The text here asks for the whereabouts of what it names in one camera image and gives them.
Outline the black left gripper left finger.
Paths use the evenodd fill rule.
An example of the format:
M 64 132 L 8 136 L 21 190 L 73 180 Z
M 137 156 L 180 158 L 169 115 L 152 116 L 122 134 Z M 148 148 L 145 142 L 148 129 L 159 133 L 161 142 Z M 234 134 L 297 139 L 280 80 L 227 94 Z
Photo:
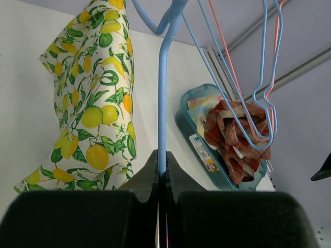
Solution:
M 30 191 L 1 222 L 1 247 L 155 247 L 157 151 L 115 191 Z

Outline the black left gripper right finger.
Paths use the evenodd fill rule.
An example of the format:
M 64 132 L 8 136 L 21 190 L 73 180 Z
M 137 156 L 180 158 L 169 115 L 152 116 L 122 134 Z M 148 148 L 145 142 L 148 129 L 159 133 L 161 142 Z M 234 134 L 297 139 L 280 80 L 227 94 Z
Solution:
M 281 192 L 208 191 L 167 153 L 169 247 L 318 247 L 301 205 Z

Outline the red plaid skirt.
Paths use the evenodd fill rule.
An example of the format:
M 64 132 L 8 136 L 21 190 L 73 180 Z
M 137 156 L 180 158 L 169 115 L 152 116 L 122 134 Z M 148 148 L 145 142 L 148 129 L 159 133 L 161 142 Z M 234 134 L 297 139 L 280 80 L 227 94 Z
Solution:
M 242 104 L 236 101 L 229 101 L 229 103 L 252 142 L 257 146 L 264 146 L 266 142 L 258 141 L 252 136 Z M 254 103 L 247 103 L 246 107 L 257 130 L 264 136 L 269 135 L 263 109 Z M 270 147 L 257 150 L 248 143 L 225 100 L 220 100 L 208 111 L 204 125 L 204 139 L 221 153 L 227 165 L 229 177 L 235 185 L 253 181 L 262 160 L 270 159 Z

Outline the pink wire hanger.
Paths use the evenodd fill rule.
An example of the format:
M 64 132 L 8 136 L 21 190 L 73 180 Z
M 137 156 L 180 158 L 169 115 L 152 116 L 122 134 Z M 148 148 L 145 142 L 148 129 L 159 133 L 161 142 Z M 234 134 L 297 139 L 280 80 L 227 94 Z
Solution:
M 282 16 L 282 6 L 284 5 L 286 1 L 274 1 L 275 8 L 277 10 L 278 16 L 276 20 L 276 25 L 275 25 L 275 36 L 274 36 L 274 61 L 273 61 L 273 70 L 272 70 L 272 78 L 270 81 L 269 86 L 266 88 L 264 92 L 264 101 L 269 105 L 269 110 L 265 110 L 265 116 L 269 118 L 269 123 L 271 127 L 269 127 L 269 135 L 270 137 L 263 136 L 261 133 L 258 132 L 256 126 L 254 125 L 254 122 L 250 119 L 249 112 L 246 112 L 246 116 L 248 119 L 249 127 L 251 130 L 251 133 L 253 137 L 256 140 L 259 141 L 271 141 L 273 139 L 273 135 L 277 132 L 277 117 L 276 117 L 276 109 L 275 107 L 269 102 L 268 95 L 271 93 L 271 91 L 274 88 L 275 84 L 275 71 L 276 71 L 276 66 L 277 66 L 277 60 L 278 60 L 278 54 L 279 54 L 279 49 L 280 49 L 280 44 L 281 44 L 281 38 L 282 38 L 282 31 L 283 31 L 283 16 Z M 260 81 L 257 87 L 254 89 L 252 93 L 252 98 L 254 101 L 256 101 L 256 93 L 257 90 L 262 86 L 263 83 L 263 78 L 264 78 L 264 61 L 265 61 L 265 44 L 266 44 L 266 28 L 267 28 L 267 14 L 268 10 L 266 7 L 266 1 L 262 2 L 263 5 L 263 31 L 262 31 L 262 46 L 261 46 L 261 62 L 260 62 Z M 216 12 L 214 10 L 214 5 L 212 1 L 209 1 L 209 6 L 211 8 L 213 17 L 215 19 L 218 31 L 220 33 L 221 40 L 224 45 L 225 49 L 225 54 L 227 56 L 227 62 L 225 65 L 227 68 L 230 70 L 229 74 L 231 76 L 232 83 L 235 86 L 235 89 L 240 96 L 240 100 L 243 101 L 243 94 L 240 89 L 239 82 L 236 77 L 235 69 L 233 67 L 233 63 L 231 60 L 231 56 L 225 41 L 225 38 L 223 36 L 222 28 L 220 26 L 219 20 L 217 18 Z

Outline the pastel floral skirt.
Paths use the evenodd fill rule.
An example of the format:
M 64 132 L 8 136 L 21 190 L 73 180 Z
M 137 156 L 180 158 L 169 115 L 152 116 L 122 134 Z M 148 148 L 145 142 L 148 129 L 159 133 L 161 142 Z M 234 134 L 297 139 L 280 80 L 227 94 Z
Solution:
M 204 132 L 206 116 L 209 110 L 213 109 L 222 99 L 221 95 L 211 95 L 187 101 L 188 113 L 195 123 L 198 132 Z

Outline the light blue wire hanger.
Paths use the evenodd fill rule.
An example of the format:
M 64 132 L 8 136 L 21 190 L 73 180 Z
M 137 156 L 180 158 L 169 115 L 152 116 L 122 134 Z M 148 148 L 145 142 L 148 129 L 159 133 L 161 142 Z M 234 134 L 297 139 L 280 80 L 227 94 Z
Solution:
M 277 114 L 276 114 L 276 107 L 269 101 L 268 94 L 270 93 L 271 89 L 274 85 L 274 79 L 275 79 L 275 70 L 278 60 L 278 54 L 279 54 L 279 46 L 281 43 L 282 38 L 282 31 L 283 31 L 283 16 L 281 13 L 280 3 L 278 1 L 274 1 L 274 7 L 276 8 L 276 11 L 279 14 L 280 18 L 280 24 L 276 26 L 276 48 L 275 48 L 275 54 L 274 59 L 272 63 L 272 74 L 271 74 L 271 80 L 267 84 L 267 88 L 263 90 L 263 100 L 265 101 L 265 105 L 260 103 L 257 99 L 257 93 L 258 90 L 262 87 L 262 84 L 264 82 L 264 70 L 265 70 L 265 47 L 266 47 L 266 31 L 267 31 L 267 21 L 268 21 L 268 6 L 267 1 L 262 1 L 262 7 L 263 7 L 263 13 L 262 13 L 262 37 L 261 37 L 261 55 L 260 55 L 260 69 L 259 69 L 259 78 L 258 83 L 253 89 L 253 92 L 251 94 L 251 100 L 252 103 L 256 104 L 260 110 L 262 110 L 262 113 L 266 117 L 266 124 L 267 124 L 267 131 L 268 133 L 266 135 L 263 135 L 261 131 L 258 130 L 258 126 L 253 121 L 252 115 L 249 113 L 248 110 L 248 103 L 246 103 L 246 100 L 244 99 L 244 96 L 241 92 L 240 85 L 235 73 L 234 66 L 232 64 L 230 52 L 228 50 L 221 25 L 219 23 L 219 20 L 217 18 L 216 12 L 214 10 L 214 5 L 212 1 L 209 1 L 209 7 L 213 15 L 214 22 L 217 26 L 219 36 L 221 38 L 221 41 L 223 43 L 224 49 L 222 50 L 220 48 L 219 42 L 216 39 L 216 35 L 213 31 L 211 21 L 209 20 L 209 17 L 207 16 L 207 12 L 205 11 L 203 7 L 203 3 L 201 1 L 198 1 L 200 11 L 202 13 L 203 19 L 206 23 L 206 26 L 208 28 L 209 34 L 212 37 L 212 40 L 216 46 L 217 52 L 220 56 L 220 67 L 225 71 L 225 75 L 228 79 L 228 86 L 231 87 L 233 90 L 232 93 L 225 93 L 224 89 L 219 85 L 218 88 L 220 90 L 221 95 L 223 96 L 225 103 L 230 108 L 230 112 L 233 114 L 234 119 L 236 123 L 238 124 L 241 132 L 243 133 L 245 139 L 249 143 L 250 146 L 252 146 L 254 149 L 263 150 L 268 147 L 273 142 L 274 136 L 277 133 L 278 130 L 278 121 L 277 121 Z M 244 117 L 248 121 L 248 127 L 249 131 L 245 130 L 243 124 L 240 123 L 239 119 L 239 113 L 234 110 L 233 107 L 230 105 L 230 100 L 228 100 L 228 97 L 237 97 L 237 100 L 241 104 L 241 106 L 244 109 Z
M 277 13 L 277 10 L 275 8 L 275 4 L 273 5 L 273 8 L 275 10 L 275 15 L 276 15 L 276 20 L 277 20 L 278 13 Z M 268 10 L 268 14 L 267 14 L 267 28 L 268 28 L 268 19 L 269 19 L 269 10 Z M 272 51 L 270 53 L 270 55 L 271 55 L 271 61 L 270 61 L 270 64 L 269 64 L 269 66 L 270 66 L 269 75 L 266 75 L 266 65 L 267 65 L 267 62 L 266 62 L 266 55 L 267 55 L 267 49 L 266 49 L 267 48 L 267 28 L 266 28 L 266 44 L 265 44 L 265 61 L 264 61 L 264 78 L 263 78 L 263 83 L 262 83 L 262 86 L 257 90 L 256 101 L 253 100 L 252 94 L 251 94 L 251 100 L 255 104 L 257 104 L 259 107 L 262 108 L 262 110 L 264 111 L 264 114 L 265 114 L 265 110 L 266 109 L 269 110 L 269 105 L 264 101 L 264 92 L 265 92 L 266 88 L 269 86 L 270 81 L 271 81 L 271 78 L 272 78 L 273 61 L 274 61 L 274 41 L 273 41 L 273 48 L 272 48 Z M 261 133 L 263 136 L 270 137 L 270 135 L 269 135 L 269 127 L 271 127 L 271 125 L 269 123 L 269 118 L 268 117 L 266 117 L 266 124 L 267 124 L 267 134 L 262 134 L 262 132 L 260 132 L 260 131 L 259 131 L 259 133 Z
M 167 170 L 167 70 L 170 46 L 179 29 L 186 0 L 171 1 L 159 24 L 153 23 L 139 1 L 132 2 L 138 15 L 149 30 L 160 36 L 165 34 L 159 51 L 158 62 L 158 171 L 164 177 Z

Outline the lemon print skirt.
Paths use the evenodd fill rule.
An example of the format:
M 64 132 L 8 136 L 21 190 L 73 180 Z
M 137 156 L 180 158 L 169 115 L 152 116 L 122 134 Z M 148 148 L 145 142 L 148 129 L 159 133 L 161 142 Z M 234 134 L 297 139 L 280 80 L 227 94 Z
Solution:
M 134 57 L 125 1 L 91 1 L 40 61 L 54 80 L 59 136 L 14 190 L 116 190 L 133 177 Z

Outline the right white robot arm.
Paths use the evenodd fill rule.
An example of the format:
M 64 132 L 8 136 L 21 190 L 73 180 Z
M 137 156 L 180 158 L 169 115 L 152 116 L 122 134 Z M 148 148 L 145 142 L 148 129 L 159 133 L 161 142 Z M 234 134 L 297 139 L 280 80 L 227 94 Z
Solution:
M 311 181 L 318 181 L 331 176 L 331 153 L 324 161 L 322 167 L 311 177 Z

